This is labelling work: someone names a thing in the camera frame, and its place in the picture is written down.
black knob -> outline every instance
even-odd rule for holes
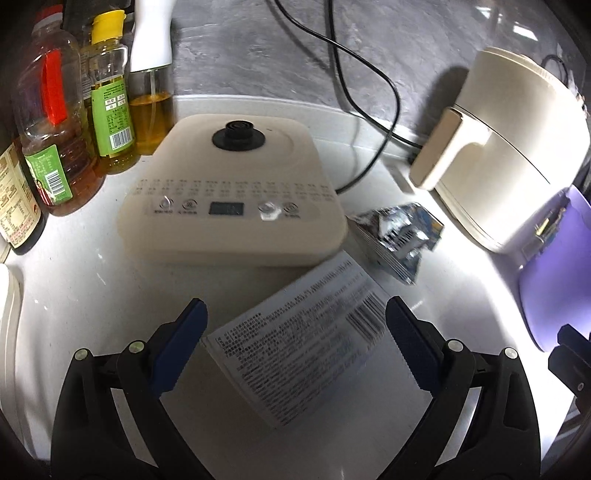
[[[265,135],[246,120],[234,120],[226,128],[213,134],[213,144],[222,150],[248,151],[259,148],[265,143]]]

black power cord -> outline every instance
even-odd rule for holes
[[[335,12],[334,12],[334,1],[333,0],[328,0],[328,13],[329,13],[329,34],[330,34],[330,39],[334,40],[336,42],[336,32],[335,32]],[[347,99],[347,101],[349,102],[349,104],[355,109],[357,110],[357,112],[363,117],[365,118],[370,124],[372,124],[375,128],[378,128],[379,130],[381,130],[384,133],[388,133],[388,129],[383,126],[382,124],[380,124],[378,121],[376,121],[373,117],[371,117],[370,115],[368,115],[359,105],[357,105],[357,103],[355,103],[355,101],[353,100],[353,98],[351,97],[351,94],[349,93],[349,89],[347,88],[347,84],[345,82],[345,77],[343,75],[343,68],[340,64],[340,57],[339,57],[339,49],[337,47],[335,47],[334,45],[332,45],[332,52],[333,52],[333,58],[335,60],[335,67],[336,67],[336,72],[337,75],[339,77],[339,83],[340,83],[340,87],[343,89],[343,93],[345,94],[345,98]],[[397,108],[400,108],[400,97],[397,95]],[[401,137],[395,133],[392,133],[392,136],[398,140],[399,142],[402,142],[404,144],[409,145],[410,147],[416,148],[418,150],[422,149],[422,145],[419,145],[415,142],[411,142],[410,140],[407,140],[404,137]]]
[[[562,67],[562,69],[564,70],[564,80],[562,79],[562,72],[560,73],[560,81],[562,83],[564,83],[564,85],[569,86],[569,70],[566,67],[566,65],[564,64],[564,60],[561,59],[558,55],[554,55],[554,54],[550,54],[550,55],[546,55],[544,57],[544,60],[542,60],[542,63],[540,64],[540,66],[543,69],[546,69],[546,65],[548,65],[548,62],[550,60],[554,60],[558,65],[560,65]]]
[[[410,142],[409,140],[406,140],[405,138],[399,137],[398,135],[396,135],[394,133],[394,128],[396,127],[396,124],[398,123],[398,118],[400,117],[400,109],[401,109],[400,94],[398,93],[398,89],[396,88],[396,85],[394,85],[394,82],[384,72],[382,72],[382,70],[380,70],[379,68],[377,68],[375,65],[373,65],[369,61],[365,60],[365,58],[363,58],[362,56],[356,54],[354,51],[352,51],[352,50],[348,49],[347,47],[341,45],[340,43],[338,43],[334,39],[334,37],[335,37],[335,25],[334,25],[334,23],[335,22],[334,22],[334,18],[333,18],[333,2],[332,2],[332,0],[329,0],[329,30],[330,30],[330,36],[333,37],[333,38],[329,38],[329,37],[326,37],[324,35],[321,35],[318,32],[315,32],[314,30],[312,30],[312,29],[306,27],[305,25],[301,24],[300,22],[298,22],[294,17],[292,17],[289,14],[289,12],[285,9],[285,7],[280,2],[280,0],[274,0],[274,2],[276,4],[277,8],[280,10],[280,12],[283,14],[283,16],[285,16],[285,18],[289,20],[289,22],[291,22],[297,28],[299,28],[300,30],[303,30],[307,34],[312,35],[313,37],[316,37],[319,40],[322,40],[322,41],[324,41],[324,42],[326,42],[326,43],[328,43],[329,45],[332,46],[333,52],[335,52],[335,66],[337,67],[337,73],[338,73],[339,81],[340,81],[340,84],[341,84],[341,86],[343,88],[343,92],[345,93],[345,96],[347,97],[347,100],[352,105],[352,107],[355,108],[372,125],[374,125],[375,127],[379,128],[380,130],[386,132],[386,137],[384,138],[384,141],[382,142],[382,144],[378,148],[378,151],[375,153],[374,157],[369,162],[369,164],[353,180],[351,180],[349,183],[347,183],[346,185],[342,186],[341,188],[336,189],[336,193],[338,195],[346,192],[347,190],[349,190],[352,187],[354,187],[355,185],[357,185],[367,175],[367,173],[372,169],[372,167],[378,161],[379,156],[386,149],[386,146],[388,145],[388,142],[390,142],[390,139],[391,138],[396,138],[397,140],[402,141],[402,142],[404,142],[404,143],[406,143],[406,144],[408,144],[408,145],[410,145],[410,146],[412,146],[414,148],[421,148],[420,145],[415,144],[413,142]],[[374,73],[376,73],[377,75],[379,75],[380,77],[382,77],[387,82],[387,84],[390,86],[390,88],[392,89],[392,91],[394,92],[394,96],[396,97],[396,115],[394,116],[394,120],[392,121],[392,125],[390,126],[390,128],[386,129],[383,125],[381,125],[379,122],[377,122],[372,117],[370,117],[351,98],[351,95],[349,94],[349,90],[347,89],[345,80],[343,78],[343,72],[342,72],[342,68],[341,68],[341,65],[340,65],[340,59],[339,59],[339,54],[338,54],[338,51],[339,50],[342,50],[346,54],[352,56],[355,60],[361,62],[367,68],[369,68]]]

yellow bottle cap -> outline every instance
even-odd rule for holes
[[[103,40],[122,37],[123,20],[125,20],[125,12],[123,10],[113,10],[97,15],[92,22],[91,43],[94,45]]]

purple object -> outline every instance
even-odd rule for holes
[[[571,187],[554,240],[519,277],[519,293],[530,333],[550,352],[569,323],[585,337],[591,330],[591,206]]]

green label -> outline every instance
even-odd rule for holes
[[[55,145],[25,158],[37,190],[46,204],[59,205],[73,197]]]
[[[123,79],[92,90],[92,118],[101,157],[126,149],[134,142]]]

